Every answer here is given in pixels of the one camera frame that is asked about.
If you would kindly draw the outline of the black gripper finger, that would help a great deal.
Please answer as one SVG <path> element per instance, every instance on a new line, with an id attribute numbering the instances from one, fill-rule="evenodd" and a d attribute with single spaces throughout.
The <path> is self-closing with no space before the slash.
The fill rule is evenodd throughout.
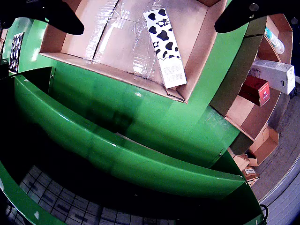
<path id="1" fill-rule="evenodd" d="M 81 35 L 84 25 L 73 9 L 62 0 L 2 0 L 0 27 L 8 29 L 16 18 L 26 17 L 46 22 L 72 35 Z"/>
<path id="2" fill-rule="evenodd" d="M 300 18 L 298 0 L 232 0 L 216 20 L 217 33 L 228 33 L 255 19 L 275 14 Z"/>

